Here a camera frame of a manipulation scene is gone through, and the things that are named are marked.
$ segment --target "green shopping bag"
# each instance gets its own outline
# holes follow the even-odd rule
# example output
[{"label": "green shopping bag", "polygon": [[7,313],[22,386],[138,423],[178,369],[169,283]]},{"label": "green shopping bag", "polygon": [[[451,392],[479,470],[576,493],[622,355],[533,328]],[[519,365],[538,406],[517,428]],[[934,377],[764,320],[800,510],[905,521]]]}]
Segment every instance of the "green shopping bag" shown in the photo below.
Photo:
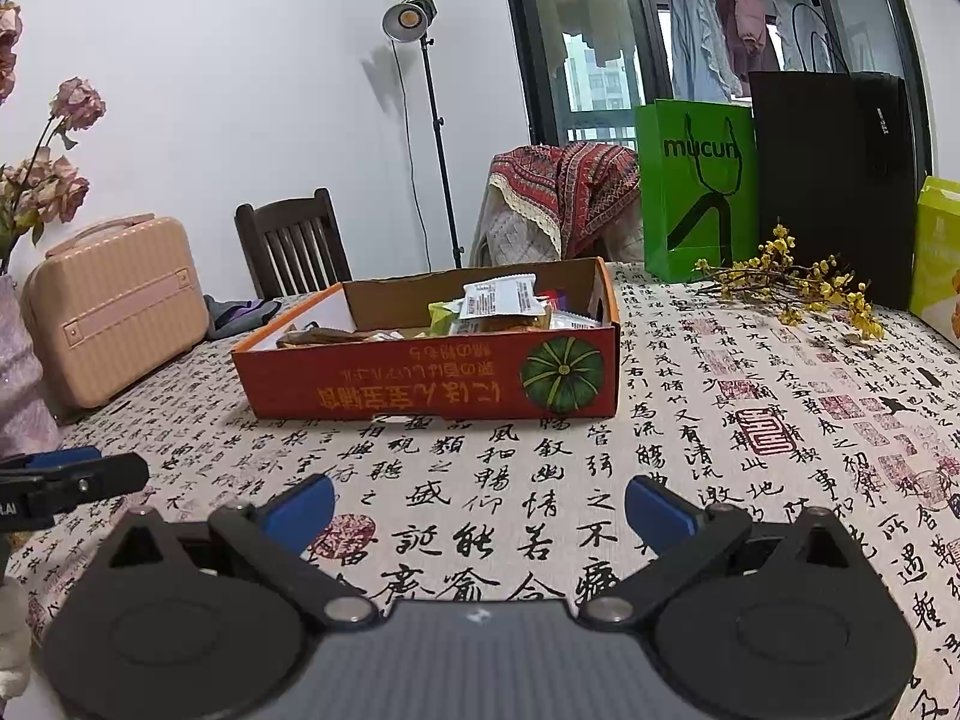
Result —
[{"label": "green shopping bag", "polygon": [[750,109],[656,100],[637,108],[647,271],[688,281],[697,260],[757,254],[757,148]]}]

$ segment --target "yellow-green box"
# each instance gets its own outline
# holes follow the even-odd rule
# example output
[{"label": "yellow-green box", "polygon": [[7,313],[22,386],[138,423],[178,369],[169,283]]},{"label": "yellow-green box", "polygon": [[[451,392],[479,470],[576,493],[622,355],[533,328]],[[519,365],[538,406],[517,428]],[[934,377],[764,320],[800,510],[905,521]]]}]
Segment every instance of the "yellow-green box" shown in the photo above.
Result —
[{"label": "yellow-green box", "polygon": [[910,313],[960,346],[960,183],[928,177],[917,204]]}]

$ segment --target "black shopping bag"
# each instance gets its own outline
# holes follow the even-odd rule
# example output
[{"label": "black shopping bag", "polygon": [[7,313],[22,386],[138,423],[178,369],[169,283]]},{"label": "black shopping bag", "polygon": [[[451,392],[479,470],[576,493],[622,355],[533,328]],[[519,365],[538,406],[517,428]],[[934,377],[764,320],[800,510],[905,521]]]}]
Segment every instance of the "black shopping bag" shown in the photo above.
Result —
[{"label": "black shopping bag", "polygon": [[752,73],[750,86],[761,237],[780,221],[798,263],[837,254],[872,300],[905,309],[918,181],[904,80]]}]

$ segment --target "lamp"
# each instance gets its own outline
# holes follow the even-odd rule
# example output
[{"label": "lamp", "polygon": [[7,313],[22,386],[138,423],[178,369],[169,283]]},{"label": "lamp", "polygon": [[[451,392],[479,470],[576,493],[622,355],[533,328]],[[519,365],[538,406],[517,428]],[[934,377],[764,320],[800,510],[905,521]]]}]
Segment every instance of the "lamp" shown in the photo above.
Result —
[{"label": "lamp", "polygon": [[453,244],[453,262],[458,268],[463,267],[460,255],[462,248],[457,242],[457,225],[453,218],[453,202],[450,199],[450,181],[446,175],[446,159],[443,156],[443,137],[440,128],[443,119],[437,115],[437,99],[433,93],[433,76],[430,73],[430,57],[427,47],[433,45],[428,39],[426,30],[436,18],[437,6],[433,0],[404,0],[392,6],[383,15],[383,31],[391,40],[398,43],[412,43],[419,40],[424,53],[424,71],[426,72],[426,89],[430,95],[430,110],[433,113],[433,134],[437,140],[437,158],[440,160],[440,180],[443,181],[443,199],[446,201],[446,218],[450,224],[450,242]]}]

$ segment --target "red patterned shawl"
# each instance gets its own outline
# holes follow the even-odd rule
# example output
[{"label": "red patterned shawl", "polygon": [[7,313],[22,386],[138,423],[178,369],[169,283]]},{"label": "red patterned shawl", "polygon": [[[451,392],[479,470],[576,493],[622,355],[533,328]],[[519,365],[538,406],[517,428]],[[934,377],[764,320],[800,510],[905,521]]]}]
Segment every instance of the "red patterned shawl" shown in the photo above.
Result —
[{"label": "red patterned shawl", "polygon": [[521,146],[493,157],[490,171],[491,183],[509,187],[507,203],[559,244],[562,259],[578,256],[640,196],[637,153],[607,143]]}]

